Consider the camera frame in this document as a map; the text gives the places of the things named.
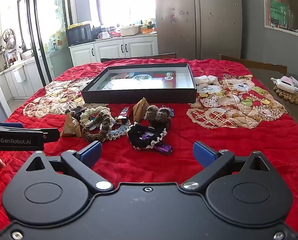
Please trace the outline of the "red lighter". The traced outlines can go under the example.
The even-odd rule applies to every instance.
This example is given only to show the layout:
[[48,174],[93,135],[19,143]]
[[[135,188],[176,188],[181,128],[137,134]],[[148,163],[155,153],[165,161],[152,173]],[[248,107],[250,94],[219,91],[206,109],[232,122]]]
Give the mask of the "red lighter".
[[131,114],[131,108],[129,106],[125,107],[120,114],[115,118],[115,121],[119,125],[124,125],[129,121],[129,116]]

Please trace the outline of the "red quilted blanket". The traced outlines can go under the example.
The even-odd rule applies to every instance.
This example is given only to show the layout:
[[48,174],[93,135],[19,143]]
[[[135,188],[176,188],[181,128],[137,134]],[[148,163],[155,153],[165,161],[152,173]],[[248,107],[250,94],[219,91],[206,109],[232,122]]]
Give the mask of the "red quilted blanket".
[[[154,63],[187,63],[193,76],[213,75],[243,76],[251,74],[239,63],[229,61],[164,59],[164,60],[124,60],[106,63],[90,63],[73,67],[56,78],[55,81],[70,81],[84,77],[96,77],[107,66],[127,64]],[[34,100],[45,96],[45,89],[38,90],[29,100],[16,109],[7,122],[21,122],[26,128],[63,129],[65,116],[48,114],[37,119],[35,116],[23,114],[23,109]],[[93,170],[114,184],[121,182],[133,183],[164,183],[181,184],[194,174],[201,171],[201,166],[194,159],[192,148],[195,141],[202,141],[215,150],[228,149],[236,155],[248,156],[251,151],[262,151],[272,165],[283,177],[293,194],[293,205],[286,223],[298,233],[298,124],[288,114],[273,121],[261,121],[255,128],[220,127],[209,129],[193,122],[186,114],[188,104],[170,104],[174,109],[167,136],[163,139],[173,147],[169,156],[155,151],[139,151],[133,148],[127,136],[103,143],[102,156],[93,166]],[[65,137],[58,142],[45,145],[46,155],[59,155],[66,150],[80,150],[87,146],[82,138]],[[31,152],[4,152],[0,157],[6,167],[0,169],[0,198],[6,185],[31,155]],[[0,199],[0,230],[9,224]]]

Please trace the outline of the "black microwave oven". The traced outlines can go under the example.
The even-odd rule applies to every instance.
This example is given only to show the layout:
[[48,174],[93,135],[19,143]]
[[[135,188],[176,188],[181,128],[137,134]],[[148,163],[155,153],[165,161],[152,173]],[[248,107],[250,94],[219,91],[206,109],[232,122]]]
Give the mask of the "black microwave oven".
[[68,39],[68,46],[75,46],[93,40],[90,24],[80,25],[67,29],[66,35]]

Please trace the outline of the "white mug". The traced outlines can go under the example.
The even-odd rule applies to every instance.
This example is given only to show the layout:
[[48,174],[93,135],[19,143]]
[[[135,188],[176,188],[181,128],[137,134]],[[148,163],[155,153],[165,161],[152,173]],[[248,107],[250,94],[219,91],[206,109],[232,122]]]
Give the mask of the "white mug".
[[110,34],[107,31],[103,31],[97,35],[98,39],[107,39],[110,38]]

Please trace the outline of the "black crochet scrunchie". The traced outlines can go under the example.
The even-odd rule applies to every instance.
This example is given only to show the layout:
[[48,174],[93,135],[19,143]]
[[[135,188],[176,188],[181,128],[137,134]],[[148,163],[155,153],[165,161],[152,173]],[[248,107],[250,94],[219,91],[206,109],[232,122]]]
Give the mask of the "black crochet scrunchie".
[[153,149],[167,136],[165,127],[150,127],[135,123],[127,130],[129,142],[136,150]]

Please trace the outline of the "wooden chair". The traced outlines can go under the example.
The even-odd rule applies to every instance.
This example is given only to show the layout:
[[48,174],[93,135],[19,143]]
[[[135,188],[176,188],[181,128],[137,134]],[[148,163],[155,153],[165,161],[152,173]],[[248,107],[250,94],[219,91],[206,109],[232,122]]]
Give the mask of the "wooden chair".
[[219,58],[220,60],[240,63],[248,69],[252,68],[252,69],[272,70],[272,71],[279,72],[280,74],[283,74],[283,75],[287,74],[288,72],[287,66],[283,66],[279,64],[257,62],[257,61],[251,61],[246,59],[238,59],[235,57],[225,56],[221,54],[219,54]]
[[131,60],[131,59],[176,59],[177,53],[164,53],[164,54],[157,54],[157,55],[147,55],[147,56],[132,56],[132,57],[117,57],[117,58],[101,58],[100,62],[105,63],[109,61],[120,61],[120,60]]

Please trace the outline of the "purple lighter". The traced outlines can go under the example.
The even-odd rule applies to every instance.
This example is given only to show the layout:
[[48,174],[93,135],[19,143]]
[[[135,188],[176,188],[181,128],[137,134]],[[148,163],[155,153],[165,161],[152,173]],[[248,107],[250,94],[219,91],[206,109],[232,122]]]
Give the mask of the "purple lighter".
[[159,142],[155,144],[153,149],[163,155],[170,155],[173,151],[173,147],[164,142]]

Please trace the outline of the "black shallow box tray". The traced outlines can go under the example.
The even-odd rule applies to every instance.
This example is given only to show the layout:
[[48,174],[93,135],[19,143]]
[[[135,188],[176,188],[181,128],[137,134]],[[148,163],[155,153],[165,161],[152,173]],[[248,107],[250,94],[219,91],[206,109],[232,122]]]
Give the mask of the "black shallow box tray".
[[107,67],[81,91],[85,103],[194,103],[197,87],[188,63]]

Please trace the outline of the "brown braided scrunchie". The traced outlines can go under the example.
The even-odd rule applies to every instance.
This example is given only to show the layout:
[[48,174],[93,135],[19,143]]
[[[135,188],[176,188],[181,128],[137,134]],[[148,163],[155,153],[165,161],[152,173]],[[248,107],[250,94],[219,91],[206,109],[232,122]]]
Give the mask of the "brown braided scrunchie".
[[108,113],[99,112],[93,120],[88,120],[82,127],[82,135],[85,141],[104,142],[111,131],[112,121]]

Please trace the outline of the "cream crochet scrunchie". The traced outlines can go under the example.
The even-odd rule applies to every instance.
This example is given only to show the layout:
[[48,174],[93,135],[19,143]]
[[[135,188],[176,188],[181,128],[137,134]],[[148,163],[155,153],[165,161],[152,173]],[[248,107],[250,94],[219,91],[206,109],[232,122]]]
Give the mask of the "cream crochet scrunchie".
[[106,106],[98,106],[96,108],[86,108],[80,116],[80,124],[83,128],[89,128],[92,126],[93,120],[98,116],[99,113],[107,114],[110,122],[113,122],[113,117],[110,113],[110,108]]

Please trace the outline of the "light blue crochet scrunchie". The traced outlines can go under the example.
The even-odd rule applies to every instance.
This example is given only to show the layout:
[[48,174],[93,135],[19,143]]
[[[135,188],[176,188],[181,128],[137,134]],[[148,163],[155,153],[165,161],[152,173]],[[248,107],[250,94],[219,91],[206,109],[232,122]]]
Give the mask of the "light blue crochet scrunchie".
[[126,135],[129,131],[130,126],[130,122],[127,122],[126,124],[121,124],[117,129],[110,130],[106,136],[106,139],[112,141]]

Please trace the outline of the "tan paper pyramid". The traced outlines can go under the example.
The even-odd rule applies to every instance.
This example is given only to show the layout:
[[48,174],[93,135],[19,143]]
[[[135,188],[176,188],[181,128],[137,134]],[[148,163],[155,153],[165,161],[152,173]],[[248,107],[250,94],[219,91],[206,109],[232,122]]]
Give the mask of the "tan paper pyramid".
[[146,98],[142,98],[138,103],[133,106],[133,120],[134,122],[139,123],[146,114],[146,111],[149,107],[149,103]]
[[71,113],[66,114],[63,131],[61,137],[82,137],[80,123],[72,116]]

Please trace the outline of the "green and red poster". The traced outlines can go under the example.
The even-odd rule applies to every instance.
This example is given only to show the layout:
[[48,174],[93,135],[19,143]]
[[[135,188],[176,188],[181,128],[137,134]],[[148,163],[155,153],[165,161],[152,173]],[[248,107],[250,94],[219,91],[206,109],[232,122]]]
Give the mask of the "green and red poster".
[[268,0],[268,25],[274,28],[287,28],[288,6],[282,0]]

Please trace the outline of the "wooden chair back right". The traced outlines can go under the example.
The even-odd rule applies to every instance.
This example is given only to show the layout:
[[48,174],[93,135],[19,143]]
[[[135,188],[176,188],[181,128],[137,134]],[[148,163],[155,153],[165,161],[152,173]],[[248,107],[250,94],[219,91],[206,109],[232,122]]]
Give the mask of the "wooden chair back right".
[[221,54],[219,54],[219,58],[220,60],[240,63],[248,69],[252,68],[252,69],[272,70],[272,71],[279,72],[280,74],[283,74],[283,75],[287,74],[288,72],[287,66],[283,66],[279,64],[257,62],[257,61],[251,61],[246,59],[238,59],[235,57],[225,56]]

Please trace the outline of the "white kitchen cabinet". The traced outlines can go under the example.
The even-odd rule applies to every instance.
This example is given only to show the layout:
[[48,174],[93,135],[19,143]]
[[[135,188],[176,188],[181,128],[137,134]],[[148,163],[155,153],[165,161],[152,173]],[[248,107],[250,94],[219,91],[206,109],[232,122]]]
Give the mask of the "white kitchen cabinet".
[[74,66],[100,62],[101,58],[157,55],[157,35],[138,34],[100,39],[69,47]]

